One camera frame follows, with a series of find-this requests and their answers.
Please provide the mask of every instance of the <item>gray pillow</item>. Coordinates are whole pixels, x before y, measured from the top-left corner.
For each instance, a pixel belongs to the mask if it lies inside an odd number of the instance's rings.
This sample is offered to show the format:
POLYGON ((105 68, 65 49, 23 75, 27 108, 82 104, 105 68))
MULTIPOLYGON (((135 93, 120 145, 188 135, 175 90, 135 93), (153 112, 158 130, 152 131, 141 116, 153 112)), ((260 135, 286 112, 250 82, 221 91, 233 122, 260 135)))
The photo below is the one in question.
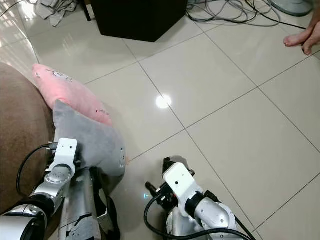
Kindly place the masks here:
POLYGON ((111 126, 92 120, 57 100, 53 108, 54 141, 76 139, 81 168, 98 167, 108 176, 125 173, 125 146, 111 126))

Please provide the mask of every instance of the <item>brown sofa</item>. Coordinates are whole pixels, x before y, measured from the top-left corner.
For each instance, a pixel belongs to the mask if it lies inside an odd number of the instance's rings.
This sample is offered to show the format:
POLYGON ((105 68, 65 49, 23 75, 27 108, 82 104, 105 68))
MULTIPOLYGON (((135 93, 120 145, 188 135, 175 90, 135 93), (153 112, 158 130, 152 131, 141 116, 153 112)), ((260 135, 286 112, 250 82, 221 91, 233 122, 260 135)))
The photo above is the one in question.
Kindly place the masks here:
MULTIPOLYGON (((0 213, 21 199, 16 191, 21 162, 29 152, 52 141, 54 130, 52 111, 38 89, 18 71, 0 63, 0 213)), ((45 165, 46 150, 41 149, 24 167, 22 192, 32 191, 45 165)), ((55 226, 48 229, 47 235, 55 226)))

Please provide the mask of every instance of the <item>bare foot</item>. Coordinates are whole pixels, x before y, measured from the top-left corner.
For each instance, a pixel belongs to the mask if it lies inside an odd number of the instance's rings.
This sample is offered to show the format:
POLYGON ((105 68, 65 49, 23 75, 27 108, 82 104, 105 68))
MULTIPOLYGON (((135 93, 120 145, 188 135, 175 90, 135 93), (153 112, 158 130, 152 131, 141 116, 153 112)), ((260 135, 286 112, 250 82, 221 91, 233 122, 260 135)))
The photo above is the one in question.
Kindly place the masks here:
POLYGON ((320 42, 320 22, 318 22, 311 34, 311 36, 305 41, 302 46, 302 51, 305 55, 310 55, 312 53, 312 46, 320 42))
POLYGON ((303 44, 312 34, 312 30, 313 29, 311 27, 308 27, 305 31, 299 34, 286 36, 283 40, 283 43, 287 47, 293 47, 299 44, 303 44))

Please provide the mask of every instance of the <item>pink pillow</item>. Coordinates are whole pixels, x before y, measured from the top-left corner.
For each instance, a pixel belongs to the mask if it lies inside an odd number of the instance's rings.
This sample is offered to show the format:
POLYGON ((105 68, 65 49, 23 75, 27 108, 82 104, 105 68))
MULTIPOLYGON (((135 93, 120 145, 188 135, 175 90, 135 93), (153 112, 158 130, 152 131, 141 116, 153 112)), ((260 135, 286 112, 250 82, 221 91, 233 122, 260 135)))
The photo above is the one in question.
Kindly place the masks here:
POLYGON ((41 64, 32 66, 32 75, 51 109, 54 109, 56 100, 60 100, 88 118, 112 125, 102 102, 82 83, 41 64))

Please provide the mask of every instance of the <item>black speaker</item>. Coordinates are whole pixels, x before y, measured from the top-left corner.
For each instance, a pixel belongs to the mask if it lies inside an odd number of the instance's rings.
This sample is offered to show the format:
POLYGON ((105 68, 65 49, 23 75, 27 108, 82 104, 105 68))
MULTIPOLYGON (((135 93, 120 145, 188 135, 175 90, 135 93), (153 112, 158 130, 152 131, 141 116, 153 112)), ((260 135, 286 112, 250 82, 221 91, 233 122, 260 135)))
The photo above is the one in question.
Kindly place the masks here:
POLYGON ((91 0, 100 33, 155 42, 186 11, 188 0, 91 0))

